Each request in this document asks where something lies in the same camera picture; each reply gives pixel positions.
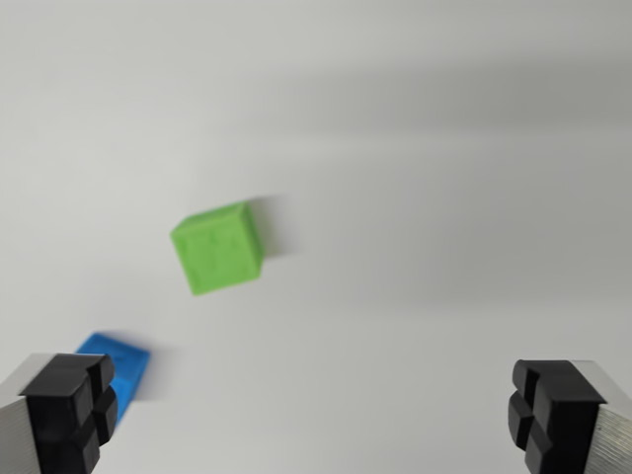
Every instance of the block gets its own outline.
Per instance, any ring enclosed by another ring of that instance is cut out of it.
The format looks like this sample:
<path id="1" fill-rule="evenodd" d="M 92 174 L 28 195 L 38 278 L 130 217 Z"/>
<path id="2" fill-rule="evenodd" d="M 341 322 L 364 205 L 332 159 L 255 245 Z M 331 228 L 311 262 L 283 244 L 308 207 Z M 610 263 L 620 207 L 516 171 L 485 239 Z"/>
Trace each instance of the block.
<path id="1" fill-rule="evenodd" d="M 246 202 L 188 217 L 171 239 L 195 295 L 261 274 L 264 249 Z"/>
<path id="2" fill-rule="evenodd" d="M 95 333 L 79 348 L 77 354 L 105 354 L 112 358 L 115 377 L 110 386 L 117 394 L 118 423 L 136 395 L 136 390 L 149 362 L 149 352 L 104 334 Z"/>

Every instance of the white background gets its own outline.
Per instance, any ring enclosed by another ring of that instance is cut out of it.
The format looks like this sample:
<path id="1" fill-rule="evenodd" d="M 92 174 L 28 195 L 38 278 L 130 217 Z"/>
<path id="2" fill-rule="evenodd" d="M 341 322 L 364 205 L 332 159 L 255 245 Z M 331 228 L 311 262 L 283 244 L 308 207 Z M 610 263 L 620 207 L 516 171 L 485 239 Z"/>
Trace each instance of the white background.
<path id="1" fill-rule="evenodd" d="M 0 376 L 150 347 L 99 474 L 526 472 L 516 359 L 632 393 L 631 14 L 0 0 Z M 262 278 L 190 296 L 169 231 L 245 198 Z"/>

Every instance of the foam cube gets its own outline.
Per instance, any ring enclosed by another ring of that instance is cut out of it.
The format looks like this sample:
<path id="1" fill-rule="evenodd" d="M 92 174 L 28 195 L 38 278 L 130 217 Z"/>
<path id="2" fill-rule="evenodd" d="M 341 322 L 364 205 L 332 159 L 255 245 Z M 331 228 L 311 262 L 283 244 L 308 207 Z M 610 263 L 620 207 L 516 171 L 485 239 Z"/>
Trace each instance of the foam cube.
<path id="1" fill-rule="evenodd" d="M 119 422 L 136 395 L 150 353 L 105 334 L 95 333 L 83 343 L 77 354 L 106 354 L 112 358 L 115 373 L 110 385 L 117 394 Z"/>
<path id="2" fill-rule="evenodd" d="M 171 239 L 193 294 L 255 279 L 264 249 L 246 202 L 192 215 Z"/>

